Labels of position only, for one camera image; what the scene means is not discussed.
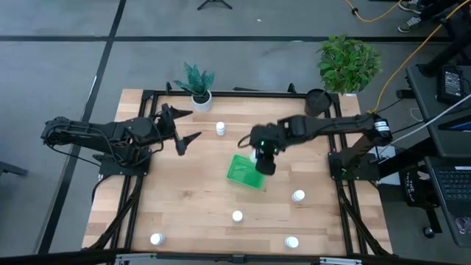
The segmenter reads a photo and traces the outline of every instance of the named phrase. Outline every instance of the small white container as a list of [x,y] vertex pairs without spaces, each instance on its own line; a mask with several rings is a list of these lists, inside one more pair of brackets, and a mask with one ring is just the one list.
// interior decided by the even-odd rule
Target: small white container
[[294,236],[289,236],[285,238],[285,246],[288,248],[297,248],[300,245],[300,241],[297,240]]
[[165,236],[162,235],[161,233],[152,234],[152,236],[150,237],[150,242],[155,246],[161,245],[164,241],[165,241]]
[[293,193],[293,195],[291,195],[291,199],[293,200],[293,202],[300,202],[304,199],[304,197],[304,191],[301,190],[297,190]]
[[233,212],[233,220],[234,222],[242,222],[242,219],[244,218],[244,215],[242,214],[241,211],[234,211]]
[[224,122],[220,121],[216,123],[216,133],[218,135],[224,135],[226,133],[226,125]]

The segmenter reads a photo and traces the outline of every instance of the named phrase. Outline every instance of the white cable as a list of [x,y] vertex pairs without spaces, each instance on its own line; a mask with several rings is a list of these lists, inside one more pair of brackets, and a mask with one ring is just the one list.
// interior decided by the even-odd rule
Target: white cable
[[425,123],[424,125],[422,125],[421,127],[418,127],[417,129],[413,130],[412,132],[406,134],[406,135],[403,135],[401,137],[399,137],[398,139],[392,141],[390,144],[388,144],[384,149],[383,151],[380,152],[380,155],[386,150],[386,148],[388,146],[392,146],[393,144],[396,144],[398,141],[401,141],[403,140],[404,138],[406,137],[409,137],[411,135],[413,135],[414,133],[417,133],[418,131],[420,131],[421,129],[427,127],[428,125],[432,124],[434,121],[436,121],[437,119],[440,119],[443,115],[445,115],[448,111],[454,109],[456,106],[460,105],[461,103],[465,102],[466,100],[468,100],[469,98],[471,97],[471,94],[469,94],[468,96],[466,96],[464,99],[460,100],[458,103],[454,104],[453,106],[449,107],[448,109],[446,109],[446,111],[440,113],[437,117],[431,119],[430,121],[428,121],[427,123]]
[[416,121],[424,121],[424,119],[418,119],[418,118],[416,118],[416,117],[414,116],[414,114],[412,113],[412,110],[419,110],[418,107],[413,107],[413,108],[409,109],[409,113],[411,114],[411,117],[412,117],[414,120],[416,120]]

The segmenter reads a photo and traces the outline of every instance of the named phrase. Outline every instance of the white pot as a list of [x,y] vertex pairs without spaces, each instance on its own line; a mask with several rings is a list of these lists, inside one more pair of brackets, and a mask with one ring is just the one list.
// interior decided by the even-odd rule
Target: white pot
[[209,99],[205,103],[196,103],[193,99],[193,96],[191,96],[191,101],[193,102],[194,109],[198,112],[208,112],[211,107],[213,106],[213,95],[211,95],[211,92],[208,91],[209,93]]

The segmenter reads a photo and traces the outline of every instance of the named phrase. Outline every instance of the shoe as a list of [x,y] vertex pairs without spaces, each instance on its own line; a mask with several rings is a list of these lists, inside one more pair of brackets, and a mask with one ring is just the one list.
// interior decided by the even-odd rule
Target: shoe
[[399,3],[399,8],[405,11],[412,11],[419,15],[424,9],[424,7],[419,4],[419,0],[401,1]]
[[420,24],[420,22],[422,21],[422,19],[418,18],[418,17],[412,17],[411,19],[409,19],[407,22],[405,22],[404,24],[400,25],[397,30],[399,30],[399,32],[402,32],[402,33],[407,33],[407,32],[410,32],[411,30],[417,28]]

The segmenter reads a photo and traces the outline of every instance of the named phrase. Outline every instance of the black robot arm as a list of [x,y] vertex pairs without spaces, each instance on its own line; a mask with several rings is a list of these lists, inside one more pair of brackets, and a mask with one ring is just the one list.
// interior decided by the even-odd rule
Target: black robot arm
[[[303,144],[319,135],[338,133],[363,133],[355,145],[339,153],[338,163],[344,170],[358,165],[361,157],[374,146],[385,146],[392,140],[387,120],[378,115],[366,113],[331,119],[298,115],[278,120],[276,124],[255,125],[249,135],[249,145],[256,151],[256,169],[264,174],[274,174],[274,155],[280,151],[284,152],[288,146]],[[239,141],[239,147],[243,147],[243,140]]]
[[[190,142],[201,134],[198,132],[182,139],[177,134],[174,119],[191,113],[163,104],[162,111],[150,118],[136,117],[107,124],[57,117],[46,122],[41,138],[51,148],[76,144],[103,152],[103,155],[93,156],[102,163],[100,174],[125,174],[133,169],[146,172],[152,154],[163,148],[165,140],[174,139],[178,155],[184,155]],[[153,152],[149,148],[152,144],[162,144],[162,147]]]

